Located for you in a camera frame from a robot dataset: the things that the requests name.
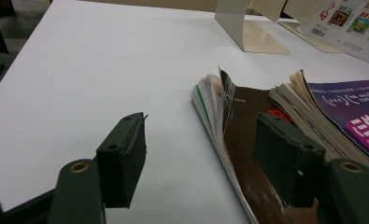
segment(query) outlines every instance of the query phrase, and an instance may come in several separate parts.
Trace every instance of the white table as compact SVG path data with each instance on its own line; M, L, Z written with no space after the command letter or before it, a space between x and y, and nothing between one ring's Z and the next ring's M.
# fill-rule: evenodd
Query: white table
M214 13L55 0L0 83L4 210L53 189L65 164L93 158L121 118L143 111L146 164L131 209L107 209L107 223L248 223L193 85L218 66L259 89L299 69L309 81L369 79L369 63L263 24L291 55L243 52Z

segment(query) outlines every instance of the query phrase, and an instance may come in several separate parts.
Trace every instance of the magazine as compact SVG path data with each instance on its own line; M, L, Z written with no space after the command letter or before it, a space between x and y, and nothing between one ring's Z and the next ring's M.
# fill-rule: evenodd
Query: magazine
M325 146L326 159L343 158L369 167L369 80L307 83L304 71L270 96L308 136Z
M314 213L304 212L314 207L283 205L252 158L259 112L290 121L273 104L269 90L238 87L220 70L220 77L207 75L199 81L192 102L250 223L317 223Z

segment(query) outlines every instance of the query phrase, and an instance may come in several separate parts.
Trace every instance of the magazine cover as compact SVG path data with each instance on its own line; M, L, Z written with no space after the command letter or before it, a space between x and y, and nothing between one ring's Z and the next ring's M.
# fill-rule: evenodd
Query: magazine cover
M224 88L224 143L234 166L234 173L243 196L260 223L292 223L302 218L306 223L317 223L307 212L312 208L284 206L262 168L252 158L257 132L257 115L265 112L288 119L269 97L269 90L238 87L220 71Z
M335 11L332 18L329 20L329 24L332 27L341 29L342 26L347 22L349 16L352 15L353 7L341 5L339 9Z
M369 155L369 80L307 85L319 109Z
M356 18L352 24L350 24L348 32L353 35L362 36L368 29L369 29L369 13L362 12L359 15L359 17Z

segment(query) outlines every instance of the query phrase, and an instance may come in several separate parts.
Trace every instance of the display stand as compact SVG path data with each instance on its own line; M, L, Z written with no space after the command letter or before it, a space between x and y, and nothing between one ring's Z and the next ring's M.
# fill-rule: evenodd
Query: display stand
M290 54L256 21L246 21L248 0L219 0L215 19L243 51Z

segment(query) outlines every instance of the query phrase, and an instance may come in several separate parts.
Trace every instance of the purple magazine cover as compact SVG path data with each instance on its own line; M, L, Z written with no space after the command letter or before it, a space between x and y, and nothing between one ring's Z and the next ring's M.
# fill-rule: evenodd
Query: purple magazine cover
M307 85L319 109L369 155L369 80Z

